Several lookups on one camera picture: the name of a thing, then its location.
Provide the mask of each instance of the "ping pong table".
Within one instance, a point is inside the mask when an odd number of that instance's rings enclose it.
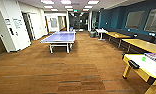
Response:
[[[41,40],[41,43],[50,44],[50,52],[53,53],[52,49],[54,46],[66,46],[67,53],[69,48],[72,48],[72,43],[75,41],[75,31],[59,31]]]

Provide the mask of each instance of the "fluorescent light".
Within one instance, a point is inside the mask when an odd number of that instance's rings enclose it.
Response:
[[[71,1],[61,1],[62,4],[71,4]]]
[[[68,11],[73,11],[73,9],[67,9]]]
[[[83,11],[88,11],[89,9],[83,9]]]
[[[53,8],[52,6],[44,6],[45,8]]]
[[[99,1],[89,1],[88,4],[97,4]]]
[[[58,11],[58,9],[51,9],[52,11]]]
[[[93,6],[85,6],[84,8],[92,8]]]
[[[74,13],[71,13],[72,16],[74,16]]]
[[[65,6],[65,8],[73,8],[73,6]]]
[[[53,1],[48,1],[48,0],[41,0],[41,2],[43,2],[45,4],[54,4]]]

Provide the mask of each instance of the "door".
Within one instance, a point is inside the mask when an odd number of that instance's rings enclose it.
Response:
[[[31,28],[33,30],[33,35],[35,36],[35,40],[37,40],[41,38],[43,35],[41,33],[41,25],[40,25],[39,17],[37,14],[30,13],[29,18],[31,20],[31,26],[32,26]]]

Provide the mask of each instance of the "long table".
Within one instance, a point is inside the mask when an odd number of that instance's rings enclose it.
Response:
[[[156,44],[144,40],[140,40],[140,39],[122,39],[122,40],[129,43],[127,53],[130,50],[130,45],[134,45],[136,47],[139,47],[151,53],[156,53]]]
[[[41,43],[50,44],[50,52],[53,53],[52,48],[54,46],[66,46],[67,53],[69,53],[69,48],[72,48],[72,44],[75,41],[75,31],[60,31],[55,32],[52,35],[41,40]]]
[[[123,35],[123,34],[120,34],[120,33],[117,33],[117,32],[107,32],[106,34],[110,36],[109,41],[111,41],[111,37],[119,39],[118,48],[121,46],[121,41],[122,41],[121,39],[130,38],[130,36]]]
[[[150,87],[145,92],[145,94],[156,94],[156,62],[146,57],[143,61],[145,55],[138,54],[125,54],[123,61],[126,62],[127,66],[123,73],[123,78],[127,79],[127,76],[131,69],[133,69],[145,82],[147,82]],[[135,62],[140,67],[134,69],[130,61]]]

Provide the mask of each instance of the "game table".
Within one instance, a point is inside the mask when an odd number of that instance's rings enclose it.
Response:
[[[52,48],[54,46],[66,46],[67,53],[69,53],[69,48],[72,48],[72,44],[75,41],[75,31],[59,31],[41,40],[41,43],[50,44],[50,52],[53,53]]]
[[[125,54],[123,61],[127,64],[123,78],[127,79],[130,70],[133,69],[150,85],[145,94],[156,94],[156,62],[143,54]]]

